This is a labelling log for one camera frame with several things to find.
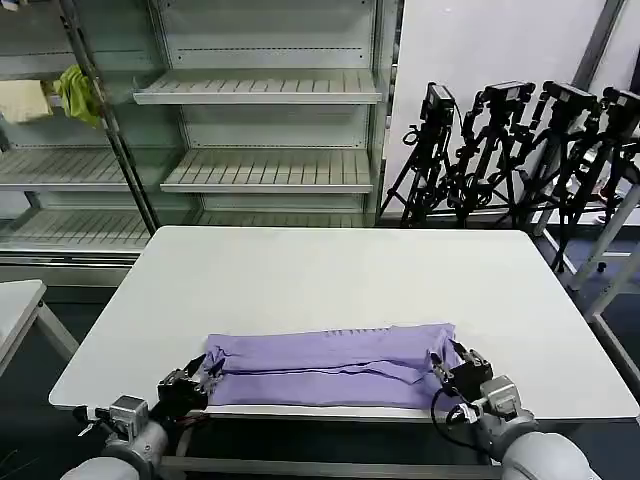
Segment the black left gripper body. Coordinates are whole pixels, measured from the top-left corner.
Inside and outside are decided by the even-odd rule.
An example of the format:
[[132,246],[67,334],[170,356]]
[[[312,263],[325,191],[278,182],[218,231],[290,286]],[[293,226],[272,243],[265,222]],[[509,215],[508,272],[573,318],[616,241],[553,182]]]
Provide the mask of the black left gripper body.
[[204,410],[208,405],[208,393],[187,372],[176,369],[157,386],[157,421],[177,421],[192,410]]

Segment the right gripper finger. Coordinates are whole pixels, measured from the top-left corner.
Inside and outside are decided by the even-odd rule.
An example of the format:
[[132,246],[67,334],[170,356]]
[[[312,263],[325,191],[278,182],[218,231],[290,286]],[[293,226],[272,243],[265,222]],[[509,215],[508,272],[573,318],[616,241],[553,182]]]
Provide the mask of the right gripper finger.
[[474,349],[467,349],[462,343],[450,339],[449,343],[457,356],[455,366],[471,365],[473,367],[481,366],[481,357]]
[[429,353],[431,369],[442,386],[449,386],[454,378],[442,358],[435,352]]

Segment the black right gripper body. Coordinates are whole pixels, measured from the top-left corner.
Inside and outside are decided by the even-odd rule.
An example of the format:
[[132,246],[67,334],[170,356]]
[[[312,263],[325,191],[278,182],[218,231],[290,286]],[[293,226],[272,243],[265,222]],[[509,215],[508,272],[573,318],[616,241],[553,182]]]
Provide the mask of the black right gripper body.
[[467,361],[449,370],[446,393],[472,402],[482,397],[480,386],[492,378],[492,365],[487,360]]

